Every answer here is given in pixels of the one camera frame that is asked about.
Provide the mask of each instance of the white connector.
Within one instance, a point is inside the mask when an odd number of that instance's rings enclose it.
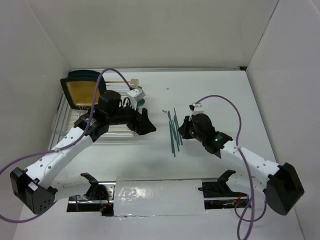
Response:
[[[201,103],[193,103],[192,106],[194,107],[194,109],[192,110],[192,113],[189,117],[189,121],[191,121],[192,116],[203,114],[205,112],[205,108],[201,105]]]
[[[146,94],[141,88],[135,88],[126,93],[126,96],[130,99],[130,103],[133,109],[137,109],[138,102],[143,99]]]

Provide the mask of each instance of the black bracket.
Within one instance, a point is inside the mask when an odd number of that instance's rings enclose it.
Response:
[[[95,179],[92,175],[85,172],[85,173],[81,173],[80,176],[86,178],[91,185],[89,187],[88,191],[84,195],[87,199],[99,200],[99,193],[100,192],[104,193],[103,198],[109,199],[109,194],[108,194],[106,187],[102,184],[99,184],[98,180]]]
[[[246,71],[247,70],[247,66],[238,66],[238,68],[240,69],[240,71]]]
[[[202,187],[199,187],[198,190],[203,192],[204,198],[237,197],[238,193],[231,191],[226,184],[229,177],[235,173],[234,170],[227,170],[217,181],[203,182]]]
[[[95,142],[102,134],[109,130],[109,126],[126,124],[138,135],[145,135],[155,132],[156,127],[150,122],[148,110],[142,109],[142,112],[132,109],[131,106],[119,106],[121,95],[112,90],[106,91],[99,97],[98,104],[94,108],[93,119],[90,123],[87,134]],[[91,109],[80,116],[74,123],[74,127],[84,130],[88,124]]]

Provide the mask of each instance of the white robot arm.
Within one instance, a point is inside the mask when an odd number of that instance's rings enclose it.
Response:
[[[211,154],[246,170],[245,162],[239,152],[241,149],[252,174],[254,196],[264,200],[271,209],[286,215],[305,193],[295,168],[289,163],[280,165],[269,161],[254,152],[236,144],[227,134],[215,130],[211,120],[204,114],[200,103],[189,106],[191,115],[185,116],[183,125],[178,129],[183,139],[196,139]],[[229,169],[219,179],[220,188],[228,192],[251,195],[247,174],[239,174]]]
[[[61,150],[82,136],[88,124],[90,109],[74,123],[69,133],[52,149],[55,152],[44,155],[25,169],[17,167],[10,173],[13,193],[34,214],[42,214],[59,199],[73,195],[89,196],[99,190],[105,192],[105,186],[100,185],[88,173],[82,173],[80,177],[70,182],[59,184],[53,181],[75,156],[108,132],[111,125],[126,124],[138,135],[156,131],[156,127],[149,121],[147,109],[143,108],[141,113],[137,110],[137,103],[144,96],[142,89],[132,89],[127,93],[130,104],[122,105],[121,95],[118,92],[106,91],[100,96],[94,108],[87,135],[80,141]]]

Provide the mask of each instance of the wire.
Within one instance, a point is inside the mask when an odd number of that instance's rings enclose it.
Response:
[[[75,195],[75,211],[79,212],[77,195]]]
[[[98,193],[98,195],[99,195],[100,205],[101,205],[101,207],[103,207],[100,192]]]
[[[234,110],[236,111],[236,114],[238,115],[238,118],[239,118],[239,128],[238,128],[238,132],[236,134],[236,137],[235,137],[235,144],[238,148],[238,151],[243,159],[243,162],[244,162],[244,165],[245,165],[245,168],[246,168],[246,171],[248,173],[248,177],[249,177],[249,183],[250,183],[250,191],[251,191],[251,198],[250,200],[248,201],[247,203],[247,206],[246,208],[244,209],[244,211],[242,212],[241,216],[240,216],[240,219],[239,219],[239,222],[238,222],[238,226],[237,226],[237,229],[236,229],[236,235],[237,235],[237,238],[238,240],[242,240],[240,238],[240,227],[241,227],[241,223],[242,221],[244,220],[244,215],[251,203],[251,206],[252,206],[252,211],[251,211],[251,217],[250,217],[250,221],[249,221],[249,227],[248,227],[248,230],[243,238],[243,240],[247,240],[251,231],[252,231],[252,228],[254,226],[254,220],[255,220],[255,190],[254,190],[254,183],[252,181],[252,174],[251,174],[251,171],[250,171],[250,168],[249,168],[249,165],[248,165],[248,162],[246,160],[246,157],[244,155],[244,153],[242,152],[241,148],[238,147],[239,146],[239,136],[240,136],[240,132],[241,132],[241,129],[242,129],[242,119],[241,119],[241,115],[240,115],[240,112],[238,110],[238,108],[233,104],[232,101],[230,101],[229,99],[227,99],[226,97],[224,96],[221,96],[221,95],[208,95],[208,96],[205,96],[203,98],[201,98],[200,100],[196,101],[195,103],[198,104],[200,103],[201,101],[205,100],[205,99],[208,99],[208,98],[220,98],[220,99],[223,99],[225,101],[227,101],[233,108]]]
[[[235,214],[240,218],[241,216],[239,215],[239,213],[237,212],[237,208],[238,208],[238,205],[240,204],[240,203],[243,203],[243,202],[245,202],[246,200],[241,200],[241,201],[238,201],[236,204],[235,204],[235,206],[234,206],[234,212],[235,212]],[[247,211],[247,209],[249,208],[249,206],[250,206],[250,204],[247,204],[246,206],[245,206],[245,208],[244,208],[244,210],[243,211]],[[263,211],[262,211],[262,213],[261,213],[261,215],[258,217],[258,218],[256,218],[255,220],[253,220],[254,222],[257,222],[257,221],[259,221],[260,219],[262,219],[263,218],[263,216],[265,215],[265,213],[266,213],[266,211],[267,211],[267,203],[266,202],[264,202],[264,208],[263,208]],[[245,221],[245,222],[250,222],[250,220],[247,220],[247,219],[242,219],[242,221]]]
[[[91,120],[93,118],[93,115],[94,115],[94,111],[95,111],[95,104],[96,104],[96,97],[97,97],[97,92],[98,92],[98,88],[99,88],[99,83],[101,81],[101,78],[103,76],[103,74],[107,71],[113,71],[115,73],[117,73],[122,79],[123,81],[126,83],[126,85],[129,87],[130,90],[132,90],[133,88],[130,86],[130,84],[128,83],[128,81],[125,79],[125,77],[116,69],[114,68],[106,68],[104,70],[102,70],[96,80],[96,83],[95,83],[95,88],[94,88],[94,92],[93,92],[93,98],[92,98],[92,104],[91,104],[91,109],[90,109],[90,114],[89,114],[89,119],[88,119],[88,122],[85,126],[85,129],[83,131],[83,133],[81,134],[81,136],[75,140],[74,142],[64,146],[64,147],[61,147],[59,150],[60,151],[63,151],[65,149],[68,149],[74,145],[76,145],[78,142],[81,141],[81,139],[87,135],[88,133],[88,130],[89,130],[89,127],[90,127],[90,123],[91,123]],[[40,151],[40,152],[35,152],[35,153],[31,153],[29,155],[25,155],[25,156],[22,156],[10,163],[8,163],[7,165],[5,165],[3,168],[1,168],[0,170],[0,175],[6,170],[8,169],[9,167],[11,167],[12,165],[24,160],[24,159],[28,159],[28,158],[32,158],[32,157],[36,157],[36,156],[43,156],[43,155],[46,155],[46,154],[52,154],[52,153],[55,153],[56,152],[56,149],[55,150],[48,150],[48,151]],[[37,216],[34,216],[34,217],[31,217],[29,219],[26,219],[26,220],[12,220],[12,219],[9,219],[9,218],[6,218],[5,216],[2,216],[0,214],[0,219],[6,221],[6,222],[9,222],[9,223],[14,223],[14,224],[19,224],[19,223],[26,223],[26,222],[29,222],[29,221],[32,221],[34,219],[36,219],[37,217],[39,217],[40,215],[37,215]]]

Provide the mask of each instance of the white wall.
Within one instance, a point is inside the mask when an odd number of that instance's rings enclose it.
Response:
[[[280,0],[247,69],[276,158],[304,186],[295,209],[306,240],[320,239],[319,10],[320,0]]]
[[[28,0],[72,69],[247,66],[278,0]]]
[[[59,80],[68,70],[25,2],[0,1],[1,168],[47,149],[62,92]],[[19,219],[22,204],[12,193],[10,170],[0,176],[0,213]],[[0,220],[2,240],[11,240],[15,229]]]

